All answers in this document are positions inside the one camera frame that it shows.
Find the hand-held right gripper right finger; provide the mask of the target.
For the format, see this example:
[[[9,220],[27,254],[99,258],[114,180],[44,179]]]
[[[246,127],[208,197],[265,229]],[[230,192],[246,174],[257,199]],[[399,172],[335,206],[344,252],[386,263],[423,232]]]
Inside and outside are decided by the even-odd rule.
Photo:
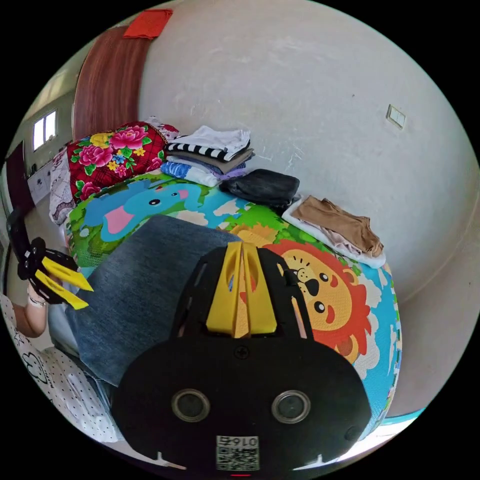
[[[254,244],[244,243],[242,255],[249,334],[250,336],[274,334],[277,321],[259,251]]]

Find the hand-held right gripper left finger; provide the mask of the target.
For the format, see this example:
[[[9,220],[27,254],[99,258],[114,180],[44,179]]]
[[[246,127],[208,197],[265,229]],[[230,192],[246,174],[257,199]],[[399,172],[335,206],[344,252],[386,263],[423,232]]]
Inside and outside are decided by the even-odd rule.
[[[236,331],[242,243],[230,242],[223,254],[210,310],[206,319],[209,333],[233,335]]]

